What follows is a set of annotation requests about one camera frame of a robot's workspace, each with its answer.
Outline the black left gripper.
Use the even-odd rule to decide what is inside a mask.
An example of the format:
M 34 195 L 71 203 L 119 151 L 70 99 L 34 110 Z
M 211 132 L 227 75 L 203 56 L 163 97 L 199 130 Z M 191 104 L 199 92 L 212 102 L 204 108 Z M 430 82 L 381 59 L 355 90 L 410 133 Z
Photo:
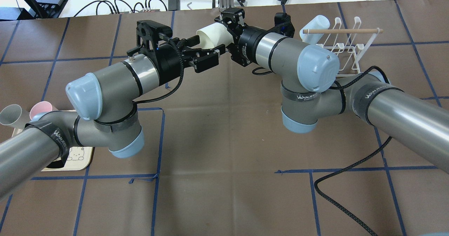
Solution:
M 155 67 L 159 75 L 159 85 L 162 86 L 181 76 L 181 59 L 187 67 L 193 67 L 196 73 L 201 73 L 219 65 L 219 57 L 226 52 L 226 46 L 220 44 L 211 49 L 199 47 L 200 36 L 180 39 L 174 38 L 175 47 L 170 43 L 154 45 Z

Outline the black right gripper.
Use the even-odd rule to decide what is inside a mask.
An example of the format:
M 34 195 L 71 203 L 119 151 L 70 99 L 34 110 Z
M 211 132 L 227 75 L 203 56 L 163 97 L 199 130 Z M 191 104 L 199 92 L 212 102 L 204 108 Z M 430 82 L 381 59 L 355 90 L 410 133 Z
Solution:
M 268 31 L 246 25 L 244 18 L 244 9 L 231 7 L 221 11 L 220 15 L 215 17 L 215 22 L 224 25 L 232 36 L 231 60 L 246 67 L 253 62 L 256 63 L 256 48 Z

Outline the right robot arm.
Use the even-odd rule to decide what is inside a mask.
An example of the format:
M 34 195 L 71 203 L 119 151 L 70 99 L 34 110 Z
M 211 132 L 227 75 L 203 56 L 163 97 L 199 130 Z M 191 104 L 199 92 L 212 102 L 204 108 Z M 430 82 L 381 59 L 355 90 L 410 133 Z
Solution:
M 337 78 L 340 60 L 320 46 L 294 39 L 291 18 L 277 13 L 269 30 L 249 26 L 245 11 L 228 8 L 215 22 L 231 59 L 255 63 L 282 78 L 282 120 L 294 133 L 311 132 L 321 118 L 351 111 L 437 168 L 449 168 L 448 111 L 407 94 L 372 66 L 361 74 Z

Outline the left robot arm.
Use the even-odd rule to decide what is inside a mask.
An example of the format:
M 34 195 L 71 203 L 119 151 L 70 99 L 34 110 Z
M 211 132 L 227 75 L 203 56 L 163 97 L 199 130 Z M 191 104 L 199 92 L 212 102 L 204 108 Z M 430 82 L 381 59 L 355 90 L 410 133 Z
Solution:
M 104 147 L 128 158 L 144 147 L 138 119 L 143 94 L 175 79 L 218 65 L 226 45 L 205 48 L 199 36 L 171 39 L 162 34 L 128 50 L 128 58 L 70 82 L 66 94 L 74 111 L 36 115 L 24 130 L 1 143 L 1 199 L 44 168 L 62 168 L 72 147 Z

